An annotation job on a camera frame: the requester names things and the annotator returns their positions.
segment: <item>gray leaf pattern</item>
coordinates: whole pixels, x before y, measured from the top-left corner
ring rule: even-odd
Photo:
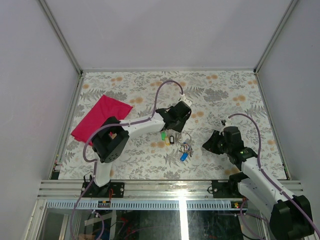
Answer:
[[[245,113],[258,123],[262,138],[262,165],[276,178],[286,178],[252,71],[88,72],[75,108],[71,131],[103,94],[133,106],[127,119],[148,117],[154,107],[157,88],[167,80],[180,83],[186,97],[192,101],[192,114],[183,129],[192,137],[192,157],[188,156],[181,162],[180,146],[165,145],[159,132],[145,134],[127,142],[121,156],[112,164],[113,179],[227,179],[238,169],[225,155],[213,154],[201,146],[214,130],[221,129],[221,120],[233,113]],[[164,85],[158,96],[157,108],[175,105],[180,98],[179,91],[174,83]],[[253,124],[240,116],[232,118],[232,121],[239,127],[245,145],[257,151],[258,135]],[[175,135],[175,132],[169,130],[166,134]],[[82,179],[93,170],[93,164],[83,160],[83,142],[76,141],[71,135],[66,140],[59,179]],[[182,134],[180,141],[187,140],[189,136]],[[94,158],[91,147],[88,147],[87,157]]]

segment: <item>gray wall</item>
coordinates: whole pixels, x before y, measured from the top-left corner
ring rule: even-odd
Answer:
[[[259,76],[289,170],[320,227],[320,1],[301,0]]]
[[[0,239],[22,236],[77,75],[35,0],[0,3]]]
[[[291,0],[47,0],[83,69],[251,68]]]

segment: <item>folded cloth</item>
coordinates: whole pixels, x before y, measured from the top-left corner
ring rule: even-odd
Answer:
[[[122,120],[130,113],[132,106],[106,95],[98,100],[88,114],[81,120],[71,135],[79,142],[87,142],[90,135],[112,116]]]

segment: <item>bunch of keys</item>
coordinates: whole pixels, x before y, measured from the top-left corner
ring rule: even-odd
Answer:
[[[180,161],[183,162],[187,159],[188,156],[190,156],[191,158],[194,151],[192,150],[192,147],[188,143],[184,142],[181,145],[179,152],[182,153]]]

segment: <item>red cloth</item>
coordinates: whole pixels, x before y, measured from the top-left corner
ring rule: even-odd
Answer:
[[[118,120],[125,119],[130,113],[132,106],[102,95],[99,101],[93,106],[88,114],[72,131],[71,135],[79,142],[87,142],[90,135],[101,127],[101,125],[112,116]]]

